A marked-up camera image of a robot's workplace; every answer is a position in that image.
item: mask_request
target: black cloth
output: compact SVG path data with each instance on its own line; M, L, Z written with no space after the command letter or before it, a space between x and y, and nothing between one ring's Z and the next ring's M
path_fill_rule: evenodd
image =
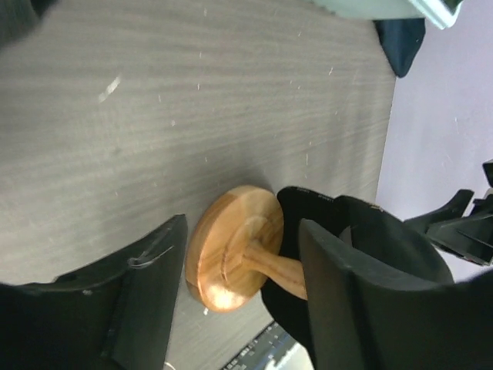
M405 77L423 43L424 19L375 21L378 38L397 77Z
M429 281L453 282L448 266L425 237L374 205L353 197L334 199L299 187L282 189L277 199L284 214L281 256L300 260L298 227L302 219L308 219L337 236L350 227L353 247L401 271ZM316 364L306 301L270 279L261 291L274 320L307 349Z

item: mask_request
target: wooden object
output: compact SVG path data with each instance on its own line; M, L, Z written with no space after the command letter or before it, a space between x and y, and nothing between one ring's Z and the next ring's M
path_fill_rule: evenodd
M299 261L280 257L283 211L274 194L244 186L222 195L203 215L190 240L186 281L212 311L247 303L267 277L307 299Z

